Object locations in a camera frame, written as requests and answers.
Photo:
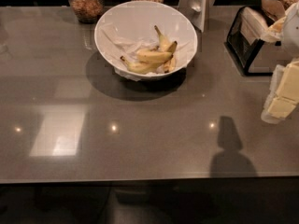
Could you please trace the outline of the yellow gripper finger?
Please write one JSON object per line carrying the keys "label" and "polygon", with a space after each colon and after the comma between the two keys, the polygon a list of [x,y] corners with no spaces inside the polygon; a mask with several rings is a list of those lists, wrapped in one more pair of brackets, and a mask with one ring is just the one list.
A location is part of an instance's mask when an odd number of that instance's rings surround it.
{"label": "yellow gripper finger", "polygon": [[291,112],[295,108],[296,108],[295,104],[292,104],[287,100],[276,97],[271,102],[267,111],[271,116],[277,119],[285,119],[291,114]]}
{"label": "yellow gripper finger", "polygon": [[299,63],[289,63],[284,68],[276,95],[295,103],[299,102]]}

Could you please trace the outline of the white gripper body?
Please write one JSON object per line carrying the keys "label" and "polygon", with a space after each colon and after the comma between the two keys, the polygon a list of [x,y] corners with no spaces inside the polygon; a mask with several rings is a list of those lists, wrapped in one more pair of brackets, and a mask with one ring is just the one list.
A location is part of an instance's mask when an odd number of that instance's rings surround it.
{"label": "white gripper body", "polygon": [[272,101],[274,100],[276,91],[278,89],[278,86],[280,84],[280,81],[282,79],[284,73],[284,66],[278,64],[273,71],[270,87],[269,87],[269,94],[264,102],[263,105],[263,112],[261,114],[261,120],[269,123],[269,124],[279,124],[281,122],[281,119],[273,117],[269,112],[268,108],[270,107]]}

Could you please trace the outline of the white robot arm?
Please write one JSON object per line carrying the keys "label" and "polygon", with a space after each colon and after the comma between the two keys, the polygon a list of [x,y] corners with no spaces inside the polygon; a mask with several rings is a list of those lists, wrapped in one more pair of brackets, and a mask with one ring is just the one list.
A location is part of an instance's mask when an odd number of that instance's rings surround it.
{"label": "white robot arm", "polygon": [[282,24],[281,46],[292,57],[286,65],[277,65],[263,105],[261,119],[278,124],[299,104],[299,2],[291,5]]}

